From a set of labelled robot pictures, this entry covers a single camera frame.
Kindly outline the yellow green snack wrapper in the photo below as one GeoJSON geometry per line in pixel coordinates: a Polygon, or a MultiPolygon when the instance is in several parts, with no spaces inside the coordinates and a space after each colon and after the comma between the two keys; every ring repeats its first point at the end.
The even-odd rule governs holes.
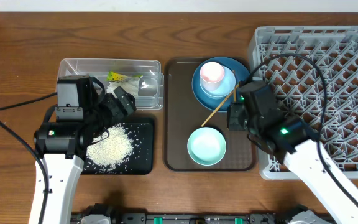
{"type": "Polygon", "coordinates": [[[124,82],[132,82],[139,81],[142,78],[142,75],[123,75],[120,73],[116,73],[110,71],[107,75],[106,81],[108,82],[116,82],[116,83],[124,83],[124,82]]]}

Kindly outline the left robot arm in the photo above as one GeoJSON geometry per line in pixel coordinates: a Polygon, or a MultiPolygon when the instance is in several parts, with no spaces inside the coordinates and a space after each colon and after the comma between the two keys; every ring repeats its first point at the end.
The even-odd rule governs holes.
{"type": "Polygon", "coordinates": [[[123,88],[106,93],[96,77],[57,80],[58,103],[49,108],[34,133],[36,184],[30,223],[69,223],[86,150],[94,138],[136,111],[123,88]]]}

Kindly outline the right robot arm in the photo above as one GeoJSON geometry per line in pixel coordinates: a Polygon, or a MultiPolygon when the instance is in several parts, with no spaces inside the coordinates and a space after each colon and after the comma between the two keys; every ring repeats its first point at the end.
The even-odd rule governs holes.
{"type": "Polygon", "coordinates": [[[239,94],[249,139],[302,180],[337,223],[358,223],[358,188],[330,158],[319,134],[301,118],[285,117],[265,82],[241,85],[239,94]]]}

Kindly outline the wooden chopstick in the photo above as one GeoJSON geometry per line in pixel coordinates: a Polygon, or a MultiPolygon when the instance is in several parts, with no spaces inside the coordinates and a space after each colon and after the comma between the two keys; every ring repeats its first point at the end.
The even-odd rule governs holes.
{"type": "MultiPolygon", "coordinates": [[[[232,70],[232,72],[233,72],[234,78],[235,78],[235,80],[236,80],[236,72],[235,72],[235,70],[232,70]]],[[[237,85],[234,87],[234,89],[233,89],[233,91],[232,91],[233,102],[234,102],[234,103],[237,101],[236,89],[237,89],[237,85]]]]}

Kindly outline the white tissue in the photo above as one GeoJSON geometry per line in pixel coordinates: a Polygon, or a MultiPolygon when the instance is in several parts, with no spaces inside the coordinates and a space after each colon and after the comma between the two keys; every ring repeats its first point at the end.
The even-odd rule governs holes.
{"type": "Polygon", "coordinates": [[[107,87],[107,92],[112,93],[114,96],[114,90],[118,87],[121,87],[127,93],[131,94],[134,97],[139,95],[139,77],[125,78],[124,80],[113,80],[109,81],[109,86],[107,87]]]}

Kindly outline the wooden chopstick diagonal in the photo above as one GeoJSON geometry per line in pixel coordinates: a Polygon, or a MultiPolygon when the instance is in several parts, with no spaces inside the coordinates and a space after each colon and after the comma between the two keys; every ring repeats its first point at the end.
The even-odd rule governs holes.
{"type": "Polygon", "coordinates": [[[225,104],[225,102],[230,98],[233,97],[232,95],[232,91],[230,92],[230,94],[228,94],[223,100],[222,102],[220,102],[220,104],[218,104],[218,106],[213,110],[213,112],[205,119],[205,121],[202,123],[201,127],[204,127],[206,125],[206,123],[218,112],[218,110],[222,107],[223,104],[225,104]]]}

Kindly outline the mint green bowl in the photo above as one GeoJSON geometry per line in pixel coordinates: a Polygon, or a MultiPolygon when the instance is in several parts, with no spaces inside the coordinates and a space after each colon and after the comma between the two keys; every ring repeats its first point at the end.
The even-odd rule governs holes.
{"type": "Polygon", "coordinates": [[[217,129],[201,127],[193,131],[187,142],[191,159],[202,166],[213,166],[225,156],[226,140],[217,129]]]}

